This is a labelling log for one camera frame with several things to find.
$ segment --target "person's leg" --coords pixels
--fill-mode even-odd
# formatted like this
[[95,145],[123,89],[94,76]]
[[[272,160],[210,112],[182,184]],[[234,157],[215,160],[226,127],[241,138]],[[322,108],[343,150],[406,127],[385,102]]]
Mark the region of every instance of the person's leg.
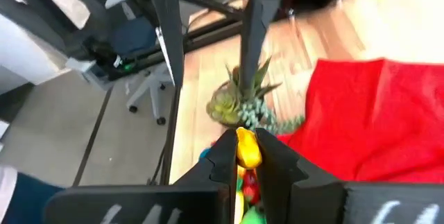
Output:
[[43,224],[45,205],[54,194],[62,190],[29,175],[18,173],[14,194],[2,223]]

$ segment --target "succulent plant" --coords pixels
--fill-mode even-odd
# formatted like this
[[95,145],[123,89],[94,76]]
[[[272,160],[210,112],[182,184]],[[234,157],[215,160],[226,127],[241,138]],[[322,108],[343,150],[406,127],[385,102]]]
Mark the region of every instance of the succulent plant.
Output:
[[[207,104],[207,114],[219,123],[246,123],[246,118],[241,118],[241,115],[239,115],[240,105],[260,99],[280,85],[266,85],[262,87],[262,82],[270,65],[270,59],[257,70],[250,93],[242,93],[239,88],[239,67],[236,66],[230,71],[228,66],[226,66],[229,80],[213,93],[211,101]],[[250,121],[246,125],[252,124],[251,121],[254,121],[253,116],[251,116]]]
[[207,104],[207,114],[219,123],[236,124],[239,122],[239,97],[230,88],[215,91]]
[[[255,74],[255,79],[253,80],[253,84],[251,85],[251,93],[248,93],[248,95],[243,94],[241,97],[241,101],[251,101],[254,98],[261,98],[265,94],[271,92],[272,90],[279,87],[281,84],[276,85],[266,85],[262,87],[262,82],[264,81],[266,72],[268,71],[268,67],[270,66],[270,60],[271,58],[268,58],[265,63],[257,70]],[[231,83],[239,90],[239,92],[242,94],[242,92],[239,89],[239,66],[236,66],[233,68],[232,71],[227,67],[228,76],[230,77]]]
[[278,123],[274,111],[258,98],[251,102],[242,103],[238,115],[248,129],[264,128],[274,135],[291,133],[298,129],[305,120],[304,117],[299,116]]

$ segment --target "red towel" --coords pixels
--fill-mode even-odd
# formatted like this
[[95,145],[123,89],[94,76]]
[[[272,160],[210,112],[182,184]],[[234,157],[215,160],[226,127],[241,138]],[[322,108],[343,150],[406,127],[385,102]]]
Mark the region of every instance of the red towel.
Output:
[[318,61],[306,118],[280,139],[342,180],[444,182],[444,66]]

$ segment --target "yellow plastic fruit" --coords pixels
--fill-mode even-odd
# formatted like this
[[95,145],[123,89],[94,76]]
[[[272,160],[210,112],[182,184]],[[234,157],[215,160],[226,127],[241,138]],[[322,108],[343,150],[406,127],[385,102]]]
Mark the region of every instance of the yellow plastic fruit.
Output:
[[237,175],[240,178],[244,178],[245,171],[246,171],[246,169],[244,167],[237,165]]
[[236,201],[234,202],[234,224],[240,224],[244,216],[244,194],[241,191],[236,192]]
[[251,130],[237,128],[237,159],[245,169],[255,169],[262,163],[262,156],[257,145],[256,135]]

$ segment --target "toy fruit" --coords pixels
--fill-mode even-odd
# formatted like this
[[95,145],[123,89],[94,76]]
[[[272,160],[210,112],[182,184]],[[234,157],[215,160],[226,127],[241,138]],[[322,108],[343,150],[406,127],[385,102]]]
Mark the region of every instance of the toy fruit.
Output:
[[252,170],[247,170],[244,174],[244,181],[247,185],[257,184],[255,172],[253,172]]
[[244,215],[241,224],[266,224],[266,219],[263,214],[260,214],[256,207],[251,207]]
[[236,181],[236,191],[242,191],[243,184],[244,184],[244,179],[238,176]]
[[206,149],[204,149],[204,150],[202,151],[202,153],[199,155],[199,159],[204,158],[204,157],[207,155],[208,151],[210,151],[210,148],[206,148]]
[[234,202],[234,224],[240,224],[242,222],[242,216],[244,215],[244,195],[242,192],[236,192],[236,201]]
[[245,169],[254,169],[262,163],[262,156],[257,145],[256,135],[251,130],[237,128],[237,159]]
[[241,178],[244,178],[245,171],[246,171],[246,169],[244,167],[237,165],[237,175],[238,176],[240,176]]
[[258,203],[260,200],[259,186],[257,184],[252,186],[244,185],[242,193],[244,193],[245,200],[251,205]]
[[253,171],[245,172],[242,192],[248,203],[254,205],[260,200],[259,184]]

